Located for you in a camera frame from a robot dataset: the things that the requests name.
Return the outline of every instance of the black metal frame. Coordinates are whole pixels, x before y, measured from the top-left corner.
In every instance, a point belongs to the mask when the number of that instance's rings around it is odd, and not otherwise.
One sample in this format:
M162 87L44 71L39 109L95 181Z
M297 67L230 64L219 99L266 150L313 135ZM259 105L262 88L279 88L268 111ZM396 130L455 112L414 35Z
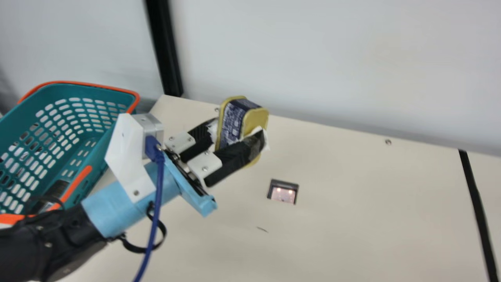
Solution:
M183 84L177 60L168 0L145 0L158 71L165 95L181 97Z

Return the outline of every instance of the tabletop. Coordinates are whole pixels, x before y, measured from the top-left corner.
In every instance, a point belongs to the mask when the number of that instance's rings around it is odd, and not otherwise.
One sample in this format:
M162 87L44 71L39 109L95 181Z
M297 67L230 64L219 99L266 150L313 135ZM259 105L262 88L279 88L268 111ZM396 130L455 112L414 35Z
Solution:
M215 108L162 96L151 113L168 138ZM209 189L207 218L180 197L162 207L169 234L143 281L487 281L457 149L274 115L268 136L256 165ZM299 184L296 205L267 198L271 179ZM130 281L141 259L115 242L62 281Z

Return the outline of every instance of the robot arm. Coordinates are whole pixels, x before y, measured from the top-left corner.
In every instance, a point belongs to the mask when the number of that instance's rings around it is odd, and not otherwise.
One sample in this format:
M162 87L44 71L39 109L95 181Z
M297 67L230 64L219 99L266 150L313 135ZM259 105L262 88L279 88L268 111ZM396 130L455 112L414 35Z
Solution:
M121 137L118 129L123 119L119 117L114 137ZM165 159L162 204L182 196L202 216L207 216L217 204L206 188L255 161L266 145L266 133L258 126L239 142L212 153L208 149L214 138L207 129L211 124L214 120L192 129L188 133L190 137L181 134L187 137L185 141L189 144L176 141L177 137L165 143L166 148L161 152ZM141 167L148 180L154 183L157 164L141 164ZM57 281L79 268L109 242L123 236L126 229L146 216L155 198L154 191L138 192L143 195L134 198L132 195L136 191L127 186L128 183L117 181L68 210L46 212L0 230L0 280Z

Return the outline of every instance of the small black mark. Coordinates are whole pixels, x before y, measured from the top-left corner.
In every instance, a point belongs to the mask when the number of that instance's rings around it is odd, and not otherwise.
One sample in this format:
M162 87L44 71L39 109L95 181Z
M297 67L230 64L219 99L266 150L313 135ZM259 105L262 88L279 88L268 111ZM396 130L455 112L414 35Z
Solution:
M264 228L261 228L261 227L259 227L259 226L256 226L256 228L257 228L257 229L259 229L259 230L262 230L262 231L264 231L264 232L266 232L266 233L269 233L269 232L268 232L268 230L266 230L266 229L264 229Z

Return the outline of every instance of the basket hole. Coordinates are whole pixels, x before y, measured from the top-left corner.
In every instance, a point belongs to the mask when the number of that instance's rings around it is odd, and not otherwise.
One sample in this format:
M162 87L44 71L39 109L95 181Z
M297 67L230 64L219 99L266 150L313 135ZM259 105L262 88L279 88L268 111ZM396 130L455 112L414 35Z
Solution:
M32 161L33 161L34 159L35 159L35 158L33 158L33 157L29 157L29 158L26 160L26 162L25 162L25 166L29 166L29 165L32 163Z
M19 147L15 152L14 152L14 156L18 157L22 152L23 152L24 148L21 148Z
M31 166L30 166L30 170L34 170L37 166L38 166L39 162L38 161L35 161Z
M66 99L57 100L54 104L60 105L62 103L66 103Z
M19 139L24 140L26 138L26 136L28 136L28 132L27 131L25 131L23 134L21 134L21 136L19 137Z
M18 208L16 209L16 211L15 211L14 213L16 213L16 214L20 214L20 213L21 213L21 211L23 210L23 207L24 207L24 205L23 205L23 204L19 204L19 205L18 205Z
M56 142L52 142L49 147L48 147L48 150L49 151L52 151L52 149L54 149L54 147L56 146Z
M40 172L42 172L42 169L44 169L44 166L40 165L40 166L38 166L37 170L35 170L33 173L35 175L39 175Z
M44 164L46 165L48 162L50 162L52 159L52 156L51 155L48 155L45 160L44 160Z
M14 193L14 194L17 193L19 191L19 188L21 188L21 185L20 184L16 184L14 186L14 188L12 189L12 193Z
M35 177L30 176L30 178L28 178L28 180L26 181L26 186L31 185L33 183L33 180L35 180Z
M4 206L8 206L12 202L12 199L12 196L8 196L7 199L5 199Z
M38 123L36 123L36 122L35 122L35 123L33 123L33 124L30 126L30 131L35 130L35 128L37 128L38 126L39 126L39 124L38 124Z
M38 180L33 182L33 184L30 186L30 190L33 191L38 186L39 183L40 183L40 181L38 181Z
M47 156L47 151L44 151L43 153L40 154L40 156L38 157L41 161L44 160L45 156Z
M46 174L47 174L47 170L42 171L42 173L40 173L40 176L39 176L40 179L43 179Z
M7 162L5 163L5 168L8 169L13 162L14 162L13 158L8 159Z
M33 142L33 144L30 146L30 150L33 151L38 146L38 142Z
M52 160L47 166L51 169L56 164L56 160Z
M35 136L39 136L44 130L42 128L39 128L37 131L35 131Z
M18 145L19 145L19 142L17 142L17 141L12 143L12 145L9 147L9 151L11 151L11 152L14 151L18 147Z
M4 178L2 179L2 185L7 184L7 182L9 181L9 178L10 177L8 175L4 176Z
M21 182L26 181L26 179L28 179L29 176L30 176L30 173L29 172L25 172L25 174L23 174L23 177L21 177L20 181Z
M9 170L10 173L14 173L16 172L16 170L18 169L19 167L19 164L18 163L14 163L11 167L11 169Z
M14 210L16 208L16 206L18 205L18 201L17 200L14 200L11 204L11 206L9 207L11 210Z
M9 155L7 153L3 153L0 157L0 164L3 163L8 157Z
M44 146L49 145L51 142L52 142L52 137L47 138L47 140L45 140L45 142L44 142Z
M30 196L31 196L31 193L26 193L25 196L23 197L23 202L26 202L30 198Z
M40 138L39 138L39 139L40 139L40 141L43 141L43 140L45 140L45 138L47 138L48 136L49 136L49 134L48 134L48 133L44 133L44 134L42 134L42 136L40 136Z

